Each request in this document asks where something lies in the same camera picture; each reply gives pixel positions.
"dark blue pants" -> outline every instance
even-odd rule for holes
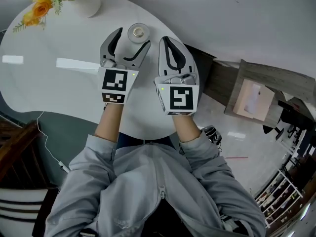
[[[171,146],[172,148],[174,148],[169,136],[164,137],[162,139],[158,139],[158,140],[145,140],[144,141],[144,140],[133,138],[131,136],[128,136],[128,135],[120,132],[118,135],[117,149],[144,145],[144,144],[151,143],[151,142]]]

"orange flower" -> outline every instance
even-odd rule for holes
[[[52,0],[38,0],[34,4],[32,12],[35,18],[42,18],[51,8],[53,8]]]
[[[33,12],[29,11],[24,14],[22,22],[25,24],[25,26],[33,26],[33,25],[38,25],[40,22],[40,19],[34,17]]]

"cardboard box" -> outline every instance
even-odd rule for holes
[[[274,94],[263,84],[244,79],[233,112],[264,121]]]

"white cable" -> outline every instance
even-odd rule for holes
[[[36,120],[36,123],[37,123],[37,125],[38,125],[38,130],[46,137],[45,144],[44,144],[45,148],[47,149],[47,151],[49,151],[50,155],[51,155],[56,161],[59,162],[59,160],[57,160],[57,159],[53,156],[53,154],[51,153],[51,151],[47,148],[46,142],[47,142],[47,140],[48,140],[48,136],[47,136],[45,133],[43,133],[43,132],[40,130],[40,127],[39,127],[39,119],[40,119],[40,117],[43,115],[43,113],[44,113],[44,112],[42,112],[42,113],[40,114],[40,116],[39,116],[39,117],[37,118],[37,120]]]
[[[43,134],[45,137],[46,137],[46,140],[45,140],[45,143],[44,143],[44,146],[45,148],[47,149],[47,151],[49,151],[50,155],[58,162],[58,164],[61,166],[61,168],[66,171],[67,173],[70,172],[70,170],[65,166],[65,164],[63,164],[60,160],[58,160],[55,156],[53,156],[53,154],[51,153],[51,151],[47,148],[46,146],[46,143],[47,143],[47,140],[48,140],[48,135],[46,135],[45,133],[43,133],[41,130],[40,130],[40,127],[39,127],[39,119],[40,117],[43,115],[44,112],[42,112],[40,114],[40,116],[36,119],[36,124],[38,125],[38,130],[41,132],[41,134]]]

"white wall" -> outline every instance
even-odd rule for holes
[[[316,0],[130,1],[162,20],[184,43],[221,60],[242,58],[316,78]],[[0,0],[0,29],[28,3]]]
[[[0,0],[0,31],[8,28],[11,21],[31,4],[31,0]]]

